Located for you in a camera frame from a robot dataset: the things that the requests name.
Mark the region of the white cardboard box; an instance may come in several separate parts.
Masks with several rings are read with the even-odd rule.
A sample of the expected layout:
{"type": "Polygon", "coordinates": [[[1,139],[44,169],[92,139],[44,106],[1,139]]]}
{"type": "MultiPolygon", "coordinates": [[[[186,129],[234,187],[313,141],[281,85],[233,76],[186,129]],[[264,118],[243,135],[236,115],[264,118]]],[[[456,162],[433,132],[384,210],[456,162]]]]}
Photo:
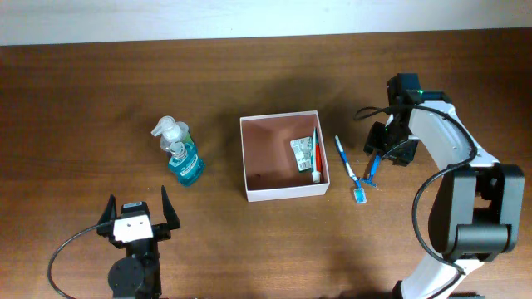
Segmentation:
{"type": "Polygon", "coordinates": [[[318,112],[245,116],[239,120],[244,186],[251,202],[324,195],[330,185],[328,158],[318,112]],[[292,140],[318,134],[322,172],[313,181],[299,171],[292,140]]]}

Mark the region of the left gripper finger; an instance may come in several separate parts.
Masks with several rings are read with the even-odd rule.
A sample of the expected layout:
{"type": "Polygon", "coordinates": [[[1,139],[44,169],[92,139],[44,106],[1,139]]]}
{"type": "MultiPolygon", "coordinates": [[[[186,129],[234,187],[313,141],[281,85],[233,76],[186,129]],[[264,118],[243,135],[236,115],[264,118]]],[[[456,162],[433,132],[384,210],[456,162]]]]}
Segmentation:
{"type": "Polygon", "coordinates": [[[164,185],[161,186],[161,201],[163,207],[163,214],[166,219],[168,229],[174,230],[180,228],[180,219],[170,202],[169,196],[164,185]]]}
{"type": "Polygon", "coordinates": [[[106,208],[103,211],[97,225],[96,233],[101,237],[109,237],[113,230],[113,223],[116,219],[116,198],[110,195],[106,208]]]}

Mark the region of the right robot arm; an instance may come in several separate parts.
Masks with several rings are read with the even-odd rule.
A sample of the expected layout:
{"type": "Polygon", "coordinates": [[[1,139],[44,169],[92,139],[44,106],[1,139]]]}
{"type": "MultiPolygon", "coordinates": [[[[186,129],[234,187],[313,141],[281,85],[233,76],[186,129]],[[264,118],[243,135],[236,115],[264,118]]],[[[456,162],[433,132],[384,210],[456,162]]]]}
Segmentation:
{"type": "Polygon", "coordinates": [[[387,82],[385,123],[370,129],[364,150],[375,169],[383,160],[407,166],[424,144],[438,171],[417,190],[414,233],[426,255],[392,289],[394,298],[449,298],[473,271],[517,241],[525,175],[487,153],[463,126],[451,99],[421,88],[417,74],[387,82]]]}

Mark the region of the green Dettol soap bar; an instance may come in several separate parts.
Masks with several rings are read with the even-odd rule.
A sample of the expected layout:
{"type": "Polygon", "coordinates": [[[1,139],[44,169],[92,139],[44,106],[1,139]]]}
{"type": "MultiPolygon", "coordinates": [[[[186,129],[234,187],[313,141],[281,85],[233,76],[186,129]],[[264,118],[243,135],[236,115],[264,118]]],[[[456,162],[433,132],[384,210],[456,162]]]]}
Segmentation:
{"type": "Polygon", "coordinates": [[[312,138],[303,137],[290,141],[299,172],[312,168],[312,138]]]}

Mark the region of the clear pump soap bottle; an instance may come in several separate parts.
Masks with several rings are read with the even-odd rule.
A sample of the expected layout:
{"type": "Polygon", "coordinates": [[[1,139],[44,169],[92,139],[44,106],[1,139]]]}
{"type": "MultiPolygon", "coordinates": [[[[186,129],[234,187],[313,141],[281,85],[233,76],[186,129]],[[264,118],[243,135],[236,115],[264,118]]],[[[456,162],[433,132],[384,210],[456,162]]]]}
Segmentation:
{"type": "Polygon", "coordinates": [[[189,126],[185,122],[176,121],[169,115],[160,118],[151,134],[154,137],[160,137],[160,147],[167,153],[170,152],[170,146],[174,143],[194,143],[189,126]]]}

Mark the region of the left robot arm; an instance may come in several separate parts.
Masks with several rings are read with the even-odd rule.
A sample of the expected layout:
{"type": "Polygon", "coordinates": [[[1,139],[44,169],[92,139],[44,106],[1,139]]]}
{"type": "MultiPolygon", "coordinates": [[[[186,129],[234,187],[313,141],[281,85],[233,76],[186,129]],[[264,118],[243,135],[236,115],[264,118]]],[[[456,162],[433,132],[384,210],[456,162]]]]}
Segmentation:
{"type": "Polygon", "coordinates": [[[158,244],[171,239],[171,232],[180,228],[180,220],[165,188],[161,189],[161,201],[165,221],[153,224],[147,203],[127,203],[118,208],[116,198],[109,197],[96,233],[126,251],[126,256],[108,272],[107,281],[114,298],[162,295],[158,244]]]}

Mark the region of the blue white toothbrush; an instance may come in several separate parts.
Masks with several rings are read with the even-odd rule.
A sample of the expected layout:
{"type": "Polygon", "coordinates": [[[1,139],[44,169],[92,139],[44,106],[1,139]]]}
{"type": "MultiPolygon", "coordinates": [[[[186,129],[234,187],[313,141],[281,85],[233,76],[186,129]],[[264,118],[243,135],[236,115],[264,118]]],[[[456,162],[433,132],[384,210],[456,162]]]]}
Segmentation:
{"type": "Polygon", "coordinates": [[[352,167],[348,161],[348,157],[345,154],[344,148],[342,147],[342,143],[337,135],[334,136],[334,141],[335,141],[335,145],[337,146],[337,151],[341,157],[342,163],[347,171],[347,174],[355,184],[355,188],[353,190],[353,196],[355,198],[356,203],[359,203],[359,204],[366,203],[367,196],[365,194],[365,191],[361,185],[359,178],[355,175],[355,172],[352,170],[352,167]]]}

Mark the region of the blue mouthwash bottle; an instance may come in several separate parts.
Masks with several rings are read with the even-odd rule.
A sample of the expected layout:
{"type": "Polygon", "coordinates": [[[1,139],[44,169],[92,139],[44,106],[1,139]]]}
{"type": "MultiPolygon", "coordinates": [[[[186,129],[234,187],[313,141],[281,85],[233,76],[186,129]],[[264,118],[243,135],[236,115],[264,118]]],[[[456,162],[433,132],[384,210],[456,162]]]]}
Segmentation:
{"type": "Polygon", "coordinates": [[[170,145],[169,170],[185,187],[192,185],[204,172],[204,161],[198,156],[194,143],[174,142],[170,145]]]}

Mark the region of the toothpaste tube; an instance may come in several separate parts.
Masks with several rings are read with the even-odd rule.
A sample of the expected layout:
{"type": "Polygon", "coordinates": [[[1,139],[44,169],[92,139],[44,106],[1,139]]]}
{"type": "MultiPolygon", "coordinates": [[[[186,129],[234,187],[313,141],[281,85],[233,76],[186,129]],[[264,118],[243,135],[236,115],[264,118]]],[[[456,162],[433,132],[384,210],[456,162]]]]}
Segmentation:
{"type": "Polygon", "coordinates": [[[318,142],[318,131],[317,128],[314,128],[313,130],[313,171],[312,171],[312,178],[313,182],[315,184],[321,183],[321,177],[322,177],[322,166],[321,166],[321,157],[320,157],[320,149],[319,149],[319,142],[318,142]]]}

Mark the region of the blue disposable razor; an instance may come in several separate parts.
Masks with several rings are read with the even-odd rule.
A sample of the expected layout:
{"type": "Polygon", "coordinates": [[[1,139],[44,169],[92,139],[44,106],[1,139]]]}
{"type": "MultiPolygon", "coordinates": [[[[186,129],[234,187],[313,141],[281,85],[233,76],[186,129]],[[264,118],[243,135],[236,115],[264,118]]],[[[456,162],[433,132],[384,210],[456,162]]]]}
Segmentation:
{"type": "Polygon", "coordinates": [[[381,156],[377,152],[373,152],[368,165],[365,169],[364,175],[361,178],[361,182],[376,188],[377,184],[373,181],[375,174],[377,173],[378,166],[381,162],[381,156]]]}

